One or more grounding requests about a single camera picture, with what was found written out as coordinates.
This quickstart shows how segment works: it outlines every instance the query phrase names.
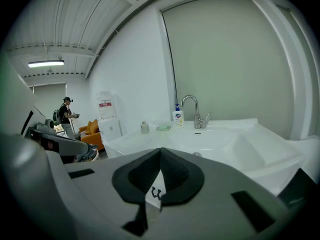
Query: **black t-shirt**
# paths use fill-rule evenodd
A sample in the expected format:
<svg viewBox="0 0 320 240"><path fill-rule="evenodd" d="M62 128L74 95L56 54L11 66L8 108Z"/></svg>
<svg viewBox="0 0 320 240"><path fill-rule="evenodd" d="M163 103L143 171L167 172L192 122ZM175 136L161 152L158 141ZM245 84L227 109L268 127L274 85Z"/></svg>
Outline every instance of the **black t-shirt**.
<svg viewBox="0 0 320 240"><path fill-rule="evenodd" d="M70 121L68 118L65 118L65 112L68 113L67 106L65 104L62 104L62 106L59 109L59 115L61 118L61 123L62 124L70 124Z"/></svg>

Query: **soap dispenser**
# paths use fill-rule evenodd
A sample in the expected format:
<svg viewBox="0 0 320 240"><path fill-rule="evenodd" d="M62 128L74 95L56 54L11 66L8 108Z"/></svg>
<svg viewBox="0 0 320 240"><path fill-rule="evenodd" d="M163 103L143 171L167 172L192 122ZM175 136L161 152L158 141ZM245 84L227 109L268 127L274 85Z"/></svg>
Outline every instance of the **soap dispenser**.
<svg viewBox="0 0 320 240"><path fill-rule="evenodd" d="M184 112L180 110L179 104L175 104L175 111L172 112L173 117L173 125L175 128L183 128L184 127Z"/></svg>

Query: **orange couch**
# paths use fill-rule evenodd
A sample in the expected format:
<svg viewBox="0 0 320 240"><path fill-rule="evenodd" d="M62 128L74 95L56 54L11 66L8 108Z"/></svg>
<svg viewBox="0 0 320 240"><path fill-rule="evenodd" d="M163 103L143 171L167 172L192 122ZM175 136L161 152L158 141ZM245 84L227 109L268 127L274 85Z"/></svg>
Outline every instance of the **orange couch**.
<svg viewBox="0 0 320 240"><path fill-rule="evenodd" d="M104 145L102 144L101 135L98 128L98 121L94 120L93 122L88 123L87 126L83 126L79 128L79 133L86 131L86 136L81 138L82 142L86 142L88 144L97 145L97 149L100 151L104 149Z"/></svg>

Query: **man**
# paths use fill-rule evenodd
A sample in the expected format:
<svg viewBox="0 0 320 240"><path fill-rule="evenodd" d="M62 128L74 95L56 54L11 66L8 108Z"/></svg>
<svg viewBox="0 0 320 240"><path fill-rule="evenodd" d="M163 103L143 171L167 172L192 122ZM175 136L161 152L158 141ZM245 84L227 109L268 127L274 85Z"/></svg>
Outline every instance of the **man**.
<svg viewBox="0 0 320 240"><path fill-rule="evenodd" d="M71 115L71 111L69 109L69 106L71 103L71 100L69 97L65 97L63 99L63 104L61 105L59 109L59 115L61 118L61 124L62 128L65 130L66 135L68 135L69 139L75 139L74 132L72 131L69 118L77 118L76 115Z"/></svg>

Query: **ceiling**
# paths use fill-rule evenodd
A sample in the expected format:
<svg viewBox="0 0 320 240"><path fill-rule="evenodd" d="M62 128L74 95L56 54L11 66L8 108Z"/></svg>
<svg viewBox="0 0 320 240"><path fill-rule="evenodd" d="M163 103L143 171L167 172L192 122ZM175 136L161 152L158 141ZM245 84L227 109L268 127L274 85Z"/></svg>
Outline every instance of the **ceiling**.
<svg viewBox="0 0 320 240"><path fill-rule="evenodd" d="M139 0L31 0L3 43L23 78L88 75L106 33ZM29 68L29 62L64 60L64 66Z"/></svg>

